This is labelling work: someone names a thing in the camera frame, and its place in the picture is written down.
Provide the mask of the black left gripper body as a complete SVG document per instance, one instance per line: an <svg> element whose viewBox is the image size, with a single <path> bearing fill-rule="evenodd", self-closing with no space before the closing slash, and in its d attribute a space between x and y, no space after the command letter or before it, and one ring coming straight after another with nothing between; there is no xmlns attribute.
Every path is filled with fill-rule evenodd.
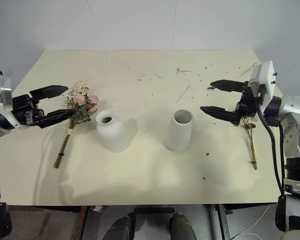
<svg viewBox="0 0 300 240"><path fill-rule="evenodd" d="M39 101L28 94L14 97L12 103L12 114L22 125L37 126L39 119L44 117L44 111L38 107Z"/></svg>

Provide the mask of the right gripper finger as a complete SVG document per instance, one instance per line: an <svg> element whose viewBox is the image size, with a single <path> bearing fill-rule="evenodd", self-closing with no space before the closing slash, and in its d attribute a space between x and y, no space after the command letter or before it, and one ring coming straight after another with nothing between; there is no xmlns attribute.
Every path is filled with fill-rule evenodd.
<svg viewBox="0 0 300 240"><path fill-rule="evenodd" d="M227 111L224 108L216 106L201 106L200 109L207 115L230 122L234 126L238 126L241 120L241 117L236 112Z"/></svg>
<svg viewBox="0 0 300 240"><path fill-rule="evenodd" d="M210 83L210 85L218 90L225 92L242 92L244 88L244 83L234 80L216 80Z"/></svg>

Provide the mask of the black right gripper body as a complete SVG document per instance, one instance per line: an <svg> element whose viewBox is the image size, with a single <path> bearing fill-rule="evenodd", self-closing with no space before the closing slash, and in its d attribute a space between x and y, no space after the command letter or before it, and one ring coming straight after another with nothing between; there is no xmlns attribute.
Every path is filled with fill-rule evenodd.
<svg viewBox="0 0 300 240"><path fill-rule="evenodd" d="M248 81L243 83L242 95L235 110L241 118L254 117L257 113L256 99Z"/></svg>

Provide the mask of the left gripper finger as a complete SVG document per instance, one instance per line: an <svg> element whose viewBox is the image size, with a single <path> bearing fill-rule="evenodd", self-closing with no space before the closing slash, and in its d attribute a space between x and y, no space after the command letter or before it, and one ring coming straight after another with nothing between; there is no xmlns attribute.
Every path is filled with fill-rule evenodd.
<svg viewBox="0 0 300 240"><path fill-rule="evenodd" d="M50 112L45 116L39 117L36 121L36 126L43 129L52 125L56 125L69 119L76 112L76 109L60 109Z"/></svg>
<svg viewBox="0 0 300 240"><path fill-rule="evenodd" d="M63 85L50 85L50 86L32 90L29 93L35 101L39 102L40 100L43 99L51 99L60 96L68 89L69 88L67 86L63 86Z"/></svg>

